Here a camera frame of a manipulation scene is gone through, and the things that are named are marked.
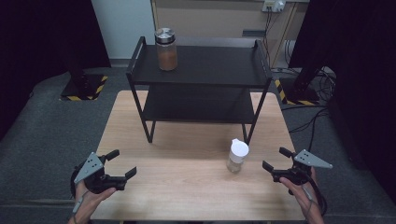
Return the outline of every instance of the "handheld controller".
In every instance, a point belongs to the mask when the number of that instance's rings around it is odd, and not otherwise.
[[[127,172],[125,176],[110,176],[105,173],[105,162],[111,161],[119,155],[120,151],[117,149],[101,157],[92,152],[87,160],[76,166],[70,181],[73,196],[76,196],[76,184],[82,180],[87,189],[96,194],[110,188],[125,190],[127,181],[136,175],[136,167]]]

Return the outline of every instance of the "white lid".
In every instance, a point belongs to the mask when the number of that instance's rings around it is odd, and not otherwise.
[[[239,141],[237,138],[233,140],[230,150],[230,159],[233,162],[241,163],[248,154],[248,145]]]

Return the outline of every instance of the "shelf tier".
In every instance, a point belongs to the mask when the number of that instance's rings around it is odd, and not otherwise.
[[[146,120],[251,124],[249,89],[219,86],[151,85]]]

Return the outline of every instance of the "black curtain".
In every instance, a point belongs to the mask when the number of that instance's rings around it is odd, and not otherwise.
[[[317,67],[327,65],[336,74],[329,106],[346,151],[396,203],[395,11],[386,0],[311,0],[290,66],[305,66],[326,52]],[[331,38],[314,48],[321,35]]]
[[[80,68],[110,66],[90,0],[1,1],[0,139],[35,84],[69,70],[60,46]]]

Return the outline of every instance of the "hand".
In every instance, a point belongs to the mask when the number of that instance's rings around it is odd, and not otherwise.
[[[114,192],[116,192],[115,188],[107,189],[100,194],[94,194],[85,187],[84,181],[80,181],[76,187],[76,202],[83,197],[83,201],[81,206],[79,207],[75,218],[78,224],[88,223],[91,218],[91,215],[98,207],[101,201],[104,201],[108,197],[110,197]],[[68,224],[75,224],[75,221],[71,217],[69,219]]]
[[[315,169],[312,168],[311,171],[312,179],[315,181],[315,183],[317,183]],[[297,200],[297,203],[301,206],[301,210],[309,224],[324,223],[323,217],[321,216],[320,209],[318,207],[318,199],[316,197],[316,193],[309,182],[301,186],[297,186],[285,177],[280,177],[279,181],[283,185],[285,185],[286,188],[291,190]],[[309,194],[312,196],[312,200],[308,198],[303,188],[305,188],[305,190],[309,192]]]

